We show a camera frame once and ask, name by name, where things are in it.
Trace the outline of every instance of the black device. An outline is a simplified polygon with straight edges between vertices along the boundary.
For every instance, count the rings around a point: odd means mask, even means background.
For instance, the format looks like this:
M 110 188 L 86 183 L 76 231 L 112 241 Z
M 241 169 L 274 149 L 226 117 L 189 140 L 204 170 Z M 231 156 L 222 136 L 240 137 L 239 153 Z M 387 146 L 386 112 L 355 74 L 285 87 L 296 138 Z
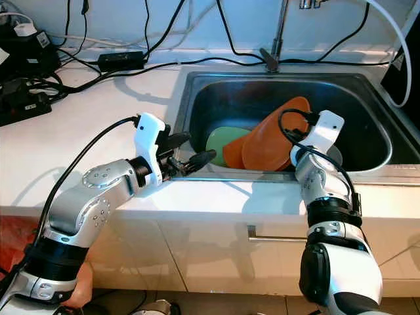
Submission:
M 51 112 L 46 93 L 30 93 L 26 79 L 13 79 L 1 84 L 0 126 Z
M 144 54 L 142 51 L 118 52 L 115 54 L 102 54 L 99 56 L 97 65 L 101 72 L 118 69 L 138 70 L 144 68 Z
M 2 37 L 0 47 L 10 54 L 7 69 L 0 73 L 0 79 L 47 77 L 60 67 L 57 51 L 44 31 L 23 37 L 16 34 Z
M 412 84 L 411 93 L 407 104 L 402 110 L 407 114 L 411 121 L 420 129 L 420 109 L 418 106 L 420 100 L 420 91 L 416 87 L 419 86 L 420 82 L 420 15 L 417 15 L 411 30 L 409 31 L 406 42 L 411 56 L 411 67 L 412 67 Z M 401 102 L 404 98 L 407 86 L 407 67 L 406 59 L 402 53 L 402 49 L 398 52 L 399 57 L 391 64 L 387 74 L 385 74 L 381 84 L 388 91 L 389 95 L 396 100 Z

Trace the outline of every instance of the white cabinet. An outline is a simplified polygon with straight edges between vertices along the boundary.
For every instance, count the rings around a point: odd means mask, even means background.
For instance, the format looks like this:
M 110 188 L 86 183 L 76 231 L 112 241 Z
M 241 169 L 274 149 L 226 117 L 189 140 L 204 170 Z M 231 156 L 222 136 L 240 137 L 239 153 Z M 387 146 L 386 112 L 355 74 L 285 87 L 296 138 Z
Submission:
M 301 224 L 267 222 L 158 222 L 191 292 L 299 295 L 305 243 L 250 242 L 247 224 L 264 236 L 305 236 Z
M 184 291 L 182 279 L 155 221 L 113 216 L 89 249 L 94 286 Z
M 166 213 L 114 216 L 89 250 L 95 287 L 300 295 L 306 217 Z M 384 278 L 384 295 L 420 295 L 420 222 L 366 218 L 363 224 Z

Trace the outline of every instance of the cabinet handle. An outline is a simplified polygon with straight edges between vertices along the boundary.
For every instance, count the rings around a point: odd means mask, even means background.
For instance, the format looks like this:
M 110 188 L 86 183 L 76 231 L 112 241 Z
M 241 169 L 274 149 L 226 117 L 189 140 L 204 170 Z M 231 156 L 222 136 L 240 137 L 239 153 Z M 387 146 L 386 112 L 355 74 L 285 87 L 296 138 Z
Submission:
M 306 238 L 294 238 L 283 236 L 258 236 L 255 225 L 247 225 L 248 241 L 250 242 L 306 242 Z

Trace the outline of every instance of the faucet spout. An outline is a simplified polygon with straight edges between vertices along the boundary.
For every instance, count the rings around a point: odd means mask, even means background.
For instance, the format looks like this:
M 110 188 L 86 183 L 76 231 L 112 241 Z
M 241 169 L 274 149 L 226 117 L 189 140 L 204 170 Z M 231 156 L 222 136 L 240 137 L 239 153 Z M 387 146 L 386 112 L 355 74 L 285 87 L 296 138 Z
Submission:
M 289 4 L 289 0 L 282 0 L 282 7 L 280 8 L 280 15 L 278 18 L 278 27 L 276 37 L 273 39 L 273 45 L 271 47 L 271 55 L 263 48 L 260 49 L 262 57 L 265 59 L 267 63 L 267 71 L 268 72 L 278 72 L 278 63 L 280 61 L 280 53 L 282 51 L 283 45 L 283 28 L 284 28 L 284 21 L 287 11 L 287 5 Z

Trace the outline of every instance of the green plate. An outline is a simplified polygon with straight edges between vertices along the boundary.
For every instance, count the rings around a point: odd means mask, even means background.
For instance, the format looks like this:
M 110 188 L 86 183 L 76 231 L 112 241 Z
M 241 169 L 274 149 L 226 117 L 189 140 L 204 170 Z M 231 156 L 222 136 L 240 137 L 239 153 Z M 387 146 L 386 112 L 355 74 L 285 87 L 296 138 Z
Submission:
M 219 166 L 226 166 L 223 159 L 223 147 L 248 133 L 250 133 L 249 130 L 239 127 L 219 127 L 213 130 L 205 145 L 206 150 L 216 150 L 216 157 L 211 163 Z

